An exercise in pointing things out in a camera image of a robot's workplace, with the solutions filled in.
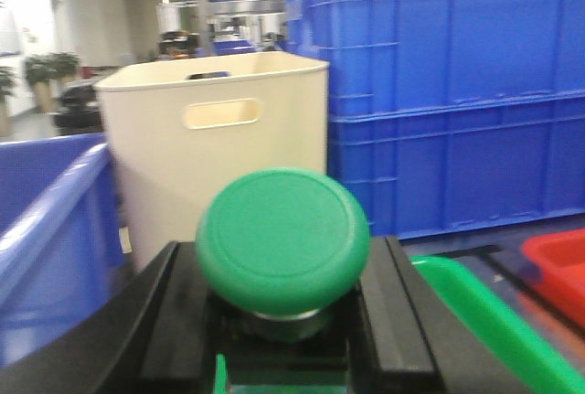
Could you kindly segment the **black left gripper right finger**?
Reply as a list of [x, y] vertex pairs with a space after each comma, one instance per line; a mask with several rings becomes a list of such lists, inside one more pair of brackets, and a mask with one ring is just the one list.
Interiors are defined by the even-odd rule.
[[351, 334], [356, 393], [528, 393], [410, 264], [394, 238], [370, 242]]

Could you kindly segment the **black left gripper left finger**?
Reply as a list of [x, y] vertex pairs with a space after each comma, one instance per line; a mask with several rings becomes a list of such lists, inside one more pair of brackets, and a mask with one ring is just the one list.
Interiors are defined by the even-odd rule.
[[208, 287], [190, 242], [170, 242], [91, 317], [1, 370], [4, 393], [211, 393]]

